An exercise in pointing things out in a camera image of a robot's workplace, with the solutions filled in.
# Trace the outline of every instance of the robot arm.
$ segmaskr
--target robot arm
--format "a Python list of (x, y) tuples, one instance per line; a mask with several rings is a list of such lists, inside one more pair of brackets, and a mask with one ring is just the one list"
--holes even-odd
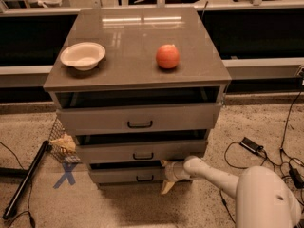
[(300, 221), (301, 209), (294, 194), (275, 172), (265, 167), (250, 167), (236, 177), (195, 156), (161, 164), (167, 178), (162, 194), (177, 181), (207, 179), (236, 200), (237, 228), (293, 228)]

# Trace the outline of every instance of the blue tape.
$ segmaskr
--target blue tape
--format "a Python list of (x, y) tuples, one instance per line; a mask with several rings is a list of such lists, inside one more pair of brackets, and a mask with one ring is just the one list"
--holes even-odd
[(60, 179), (58, 179), (56, 184), (53, 186), (54, 189), (59, 188), (66, 179), (68, 180), (68, 183), (70, 185), (74, 185), (76, 183), (76, 181), (73, 177), (73, 174), (72, 174), (72, 171), (76, 167), (76, 165), (77, 165), (77, 163), (63, 163), (65, 173), (63, 174), (63, 176)]

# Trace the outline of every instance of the concrete floor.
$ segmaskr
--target concrete floor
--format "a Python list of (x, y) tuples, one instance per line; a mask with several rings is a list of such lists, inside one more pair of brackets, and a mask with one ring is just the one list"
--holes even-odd
[[(248, 137), (264, 146), (273, 162), (280, 163), (279, 147), (291, 102), (296, 94), (227, 96), (209, 137), (204, 160), (213, 167), (239, 175), (241, 170), (230, 167), (224, 160), (229, 143)], [(53, 103), (0, 104), (0, 142), (9, 147), (29, 168), (40, 145), (48, 139), (55, 121)], [(284, 144), (292, 157), (304, 161), (304, 97), (294, 104)], [(260, 165), (262, 159), (235, 144), (228, 152), (228, 160), (238, 166)], [(0, 167), (18, 168), (13, 155), (0, 146)], [(304, 175), (304, 168), (295, 166)], [(287, 165), (283, 165), (287, 175)], [(46, 154), (35, 173), (30, 197), (30, 211), (37, 228), (105, 228), (105, 227), (234, 227), (221, 203), (219, 190), (206, 180), (179, 183), (165, 196), (160, 184), (107, 186), (98, 189), (78, 164), (71, 185), (65, 180), (55, 188), (64, 174), (63, 166)], [(0, 211), (4, 209), (18, 187), (18, 181), (0, 178)], [(300, 199), (300, 191), (288, 181), (288, 186)], [(235, 203), (226, 198), (232, 216)], [(21, 200), (18, 213), (27, 210), (29, 189)], [(9, 222), (0, 221), (0, 227)], [(29, 217), (22, 216), (12, 227), (28, 228)]]

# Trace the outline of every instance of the drawer handle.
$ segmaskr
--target drawer handle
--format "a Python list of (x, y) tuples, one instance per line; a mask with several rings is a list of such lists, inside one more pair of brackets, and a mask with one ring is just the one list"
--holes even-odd
[(152, 181), (153, 179), (154, 179), (154, 175), (152, 175), (150, 179), (142, 179), (142, 180), (138, 176), (136, 176), (137, 182)]
[(148, 157), (137, 157), (135, 153), (133, 154), (133, 159), (134, 160), (152, 160), (153, 157), (154, 157), (154, 153), (153, 152), (151, 152), (151, 155), (148, 156)]
[(130, 121), (127, 122), (129, 128), (149, 128), (153, 125), (153, 121), (150, 121), (148, 124), (132, 124)]

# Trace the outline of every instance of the gray cabinet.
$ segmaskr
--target gray cabinet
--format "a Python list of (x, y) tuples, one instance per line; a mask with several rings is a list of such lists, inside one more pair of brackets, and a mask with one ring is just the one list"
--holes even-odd
[[(45, 90), (92, 181), (162, 181), (160, 160), (204, 155), (230, 76), (194, 9), (84, 10), (63, 49), (83, 41), (105, 58), (85, 72), (57, 60)], [(163, 44), (177, 68), (157, 66)]]

